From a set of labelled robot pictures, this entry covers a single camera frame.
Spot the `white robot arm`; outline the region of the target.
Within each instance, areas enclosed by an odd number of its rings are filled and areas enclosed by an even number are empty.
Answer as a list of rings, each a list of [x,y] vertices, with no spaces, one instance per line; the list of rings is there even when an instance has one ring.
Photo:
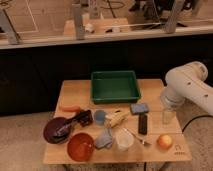
[[[166,87],[160,95],[163,124],[171,122],[186,99],[213,116],[213,87],[205,83],[207,77],[208,69],[199,61],[175,67],[166,73]]]

